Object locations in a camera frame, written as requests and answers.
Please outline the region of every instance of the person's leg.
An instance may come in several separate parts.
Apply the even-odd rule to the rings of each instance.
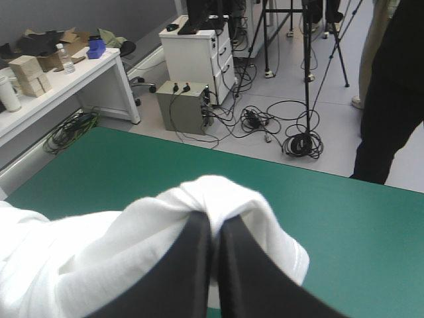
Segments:
[[[351,178],[384,184],[395,153],[424,118],[424,95],[372,74]]]
[[[388,1],[389,0],[376,1],[371,25],[368,30],[368,35],[366,36],[364,49],[362,50],[359,68],[359,100],[361,102],[361,108],[364,108],[366,92],[370,85],[372,61],[382,43],[384,33],[389,23],[387,11]]]
[[[327,0],[325,7],[325,20],[327,23],[339,23],[343,19],[343,14],[339,12],[340,0]]]
[[[311,3],[312,23],[318,23],[323,18],[324,0],[316,0]]]

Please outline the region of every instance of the control box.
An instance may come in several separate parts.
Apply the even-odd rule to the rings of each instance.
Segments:
[[[208,126],[213,124],[213,117],[209,116],[210,93],[206,83],[167,81],[156,95],[167,131],[205,134]]]

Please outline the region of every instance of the drawer handle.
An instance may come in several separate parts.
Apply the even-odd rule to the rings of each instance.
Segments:
[[[224,55],[224,53],[227,51],[227,48],[224,48],[224,51],[222,53],[219,53],[219,56]]]
[[[229,69],[230,69],[230,66],[227,65],[227,69],[225,71],[223,71],[223,74],[227,73]]]

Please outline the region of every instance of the white drawer cabinet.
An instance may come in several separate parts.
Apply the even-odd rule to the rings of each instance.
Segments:
[[[181,16],[173,23],[184,26],[188,17]],[[164,48],[171,81],[207,83],[212,104],[222,104],[234,86],[234,64],[228,25],[224,30],[200,30],[197,34],[178,35],[180,29],[164,29],[160,40]]]

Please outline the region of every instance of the gray metal box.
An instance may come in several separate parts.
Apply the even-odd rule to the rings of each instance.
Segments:
[[[206,83],[189,83],[190,90],[186,93],[183,87],[185,82],[177,82],[179,90],[174,93],[174,81],[167,81],[156,92],[160,111],[167,131],[179,131],[189,134],[205,134],[208,126],[212,125],[213,118],[202,114],[206,110],[204,90]]]

